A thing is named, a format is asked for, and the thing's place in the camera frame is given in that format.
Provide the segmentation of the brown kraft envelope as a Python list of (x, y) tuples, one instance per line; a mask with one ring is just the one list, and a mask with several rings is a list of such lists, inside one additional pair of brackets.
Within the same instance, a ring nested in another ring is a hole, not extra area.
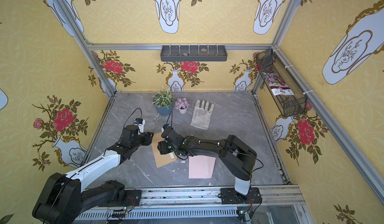
[(160, 141), (163, 141), (163, 139), (161, 137), (161, 133), (159, 132), (159, 133), (154, 134), (151, 146), (152, 146), (152, 150), (153, 150), (153, 154), (154, 154), (155, 163), (156, 163), (157, 168), (160, 168), (162, 166), (165, 166), (165, 165), (170, 164), (170, 163), (177, 160), (177, 157), (175, 155), (174, 155), (175, 158), (171, 159), (169, 153), (165, 154), (165, 155), (160, 154), (160, 151), (158, 150), (158, 144)]

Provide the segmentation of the pink envelope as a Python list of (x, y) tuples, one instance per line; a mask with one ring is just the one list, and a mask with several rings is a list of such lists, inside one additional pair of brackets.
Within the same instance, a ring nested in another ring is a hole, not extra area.
[(215, 157), (203, 155), (189, 157), (189, 179), (212, 178), (215, 162)]

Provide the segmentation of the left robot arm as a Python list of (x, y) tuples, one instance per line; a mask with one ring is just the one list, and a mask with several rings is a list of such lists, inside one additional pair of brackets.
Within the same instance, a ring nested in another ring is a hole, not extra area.
[(111, 169), (130, 159), (140, 146), (151, 145), (154, 133), (127, 125), (121, 138), (89, 163), (66, 174), (51, 175), (32, 211), (44, 224), (71, 224), (81, 213), (100, 204), (122, 205), (127, 200), (125, 186), (107, 181), (89, 189), (89, 185)]

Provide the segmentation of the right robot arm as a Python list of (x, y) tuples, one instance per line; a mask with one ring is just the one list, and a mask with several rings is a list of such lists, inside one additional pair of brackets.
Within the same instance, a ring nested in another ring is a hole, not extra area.
[(206, 140), (195, 136), (183, 137), (172, 127), (164, 129), (158, 144), (160, 154), (173, 152), (181, 157), (208, 156), (220, 159), (235, 176), (235, 191), (247, 196), (257, 160), (257, 153), (234, 135), (225, 139)]

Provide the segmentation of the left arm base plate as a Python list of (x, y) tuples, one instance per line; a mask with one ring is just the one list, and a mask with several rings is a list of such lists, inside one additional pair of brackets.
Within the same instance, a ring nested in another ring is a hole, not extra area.
[(118, 206), (121, 207), (138, 207), (142, 198), (142, 190), (124, 190), (121, 198), (118, 199)]

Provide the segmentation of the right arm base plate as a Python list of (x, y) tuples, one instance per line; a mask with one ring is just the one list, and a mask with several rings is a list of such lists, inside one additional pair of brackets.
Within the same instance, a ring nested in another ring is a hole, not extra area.
[(262, 197), (258, 188), (250, 187), (247, 195), (239, 194), (235, 188), (222, 188), (218, 194), (222, 204), (261, 204)]

